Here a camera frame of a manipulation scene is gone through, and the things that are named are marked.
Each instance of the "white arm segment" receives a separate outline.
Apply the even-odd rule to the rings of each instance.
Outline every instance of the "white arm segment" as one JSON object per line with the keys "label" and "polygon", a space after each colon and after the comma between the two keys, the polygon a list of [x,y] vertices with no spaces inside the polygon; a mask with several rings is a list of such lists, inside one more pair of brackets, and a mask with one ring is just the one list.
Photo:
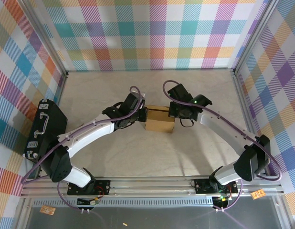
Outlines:
{"label": "white arm segment", "polygon": [[[214,114],[210,113],[209,111],[204,110],[202,113],[199,113],[198,120],[201,124],[209,127],[218,136],[224,139],[239,156],[245,150],[244,146],[251,146],[253,144],[250,140],[244,139],[244,137],[239,132],[234,130],[226,122],[224,122],[222,119],[217,118]],[[255,139],[255,134],[246,131],[244,128],[238,126],[233,121],[229,121],[239,129],[241,129],[249,137]]]}
{"label": "white arm segment", "polygon": [[[201,124],[209,127],[222,139],[224,139],[239,156],[244,152],[244,147],[246,145],[251,146],[253,144],[250,140],[245,139],[240,133],[234,130],[226,122],[224,122],[222,119],[217,118],[217,116],[210,113],[209,111],[204,110],[202,113],[200,113],[199,121]],[[230,122],[241,129],[249,137],[255,139],[255,134],[244,130],[232,121]],[[241,179],[234,170],[234,163],[235,162],[232,162],[227,166],[223,166],[215,173],[215,178],[221,185],[226,185],[232,181]]]}
{"label": "white arm segment", "polygon": [[[104,120],[104,119],[108,119],[108,116],[101,114],[97,118],[95,118],[94,120],[92,120],[91,122],[89,122],[83,126],[87,126],[91,123],[95,123],[96,121]],[[83,126],[77,128],[71,132],[59,135],[58,141],[61,142],[66,137],[68,138],[76,130],[83,128]],[[76,136],[70,137],[70,140],[65,142],[63,144],[63,146],[68,147],[67,151],[69,153],[69,157],[72,158],[79,150],[84,148],[86,145],[92,143],[93,141],[97,140],[98,138],[100,138],[104,135],[112,133],[114,131],[114,127],[115,127],[115,124],[110,121],[103,122],[103,123],[100,123],[96,126],[89,127],[88,129],[86,129],[82,132],[79,132]],[[72,166],[73,167],[71,169],[71,172],[63,180],[73,183],[73,184],[77,185],[78,187],[84,187],[85,185],[87,185],[89,183],[89,181],[91,180],[91,177],[89,176],[89,174],[86,173],[84,170],[81,170],[81,169],[75,167],[74,165],[72,165]]]}
{"label": "white arm segment", "polygon": [[[87,126],[91,123],[95,123],[100,120],[108,119],[107,115],[101,114],[91,122],[80,126],[79,128],[70,131],[68,133],[62,134],[58,136],[58,141],[61,142],[65,138],[68,138],[72,133],[77,131],[80,128],[83,128],[84,126]],[[69,157],[72,158],[78,151],[80,151],[82,148],[84,148],[86,145],[92,143],[93,141],[97,140],[98,138],[110,134],[114,131],[115,124],[107,121],[102,122],[96,126],[89,127],[88,129],[78,133],[76,136],[70,137],[70,140],[65,142],[63,146],[68,147],[68,153]]]}

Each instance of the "beige floor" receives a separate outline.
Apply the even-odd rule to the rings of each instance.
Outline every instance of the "beige floor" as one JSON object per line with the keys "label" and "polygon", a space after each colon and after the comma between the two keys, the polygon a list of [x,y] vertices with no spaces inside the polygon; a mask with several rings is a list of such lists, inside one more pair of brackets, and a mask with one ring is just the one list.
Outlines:
{"label": "beige floor", "polygon": [[[212,100],[212,108],[245,127],[228,70],[72,72],[60,102],[68,117],[67,130],[123,101],[132,85],[147,94],[146,104],[169,105],[162,92],[167,79],[183,83],[193,96],[205,95]],[[207,127],[196,123],[184,128],[176,122],[172,134],[146,131],[142,123],[135,123],[88,145],[72,163],[105,177],[209,175],[236,159],[232,148]]]}

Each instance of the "checkered wall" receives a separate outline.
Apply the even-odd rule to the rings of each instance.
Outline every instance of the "checkered wall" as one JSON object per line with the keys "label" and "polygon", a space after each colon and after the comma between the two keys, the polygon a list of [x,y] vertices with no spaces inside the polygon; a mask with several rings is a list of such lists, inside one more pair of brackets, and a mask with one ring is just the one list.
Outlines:
{"label": "checkered wall", "polygon": [[227,67],[257,2],[31,0],[66,68],[77,71]]}
{"label": "checkered wall", "polygon": [[235,66],[238,63],[238,61],[239,61],[239,59],[240,59],[246,45],[247,45],[247,42],[248,42],[250,36],[254,32],[254,29],[256,28],[256,26],[257,26],[257,24],[259,22],[259,19],[260,19],[261,15],[262,15],[263,11],[265,10],[265,7],[266,7],[268,1],[269,0],[263,0],[263,3],[261,4],[260,9],[259,9],[256,17],[254,18],[253,23],[252,23],[250,29],[248,30],[247,35],[246,35],[245,39],[243,40],[242,46],[240,47],[240,49],[238,51],[238,54],[237,54],[237,56],[236,56],[236,58],[235,58],[235,60],[234,60],[234,62],[232,64],[233,69],[235,69]]}
{"label": "checkered wall", "polygon": [[295,0],[279,2],[239,79],[256,130],[271,139],[295,219]]}
{"label": "checkered wall", "polygon": [[20,180],[32,166],[24,144],[42,98],[57,100],[61,73],[16,0],[0,0],[0,229],[9,229]]}

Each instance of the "cardboard box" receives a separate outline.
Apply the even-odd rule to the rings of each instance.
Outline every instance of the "cardboard box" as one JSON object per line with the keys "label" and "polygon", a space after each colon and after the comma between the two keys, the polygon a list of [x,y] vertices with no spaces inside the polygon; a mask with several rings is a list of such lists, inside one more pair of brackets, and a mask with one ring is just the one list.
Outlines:
{"label": "cardboard box", "polygon": [[169,117],[167,106],[147,105],[146,130],[173,133],[175,118]]}

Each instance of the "suitcase handle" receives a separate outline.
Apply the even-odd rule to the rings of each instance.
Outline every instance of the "suitcase handle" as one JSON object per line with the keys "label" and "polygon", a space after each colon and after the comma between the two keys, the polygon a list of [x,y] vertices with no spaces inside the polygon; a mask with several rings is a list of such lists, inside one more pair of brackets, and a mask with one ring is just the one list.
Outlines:
{"label": "suitcase handle", "polygon": [[34,131],[34,137],[35,138],[37,138],[37,135],[43,135],[46,132],[46,128],[47,128],[48,121],[49,121],[49,116],[47,114],[45,114],[44,112],[41,112],[39,114],[39,118],[42,119],[43,116],[46,116],[46,121],[43,124],[42,132],[39,132],[38,130]]}

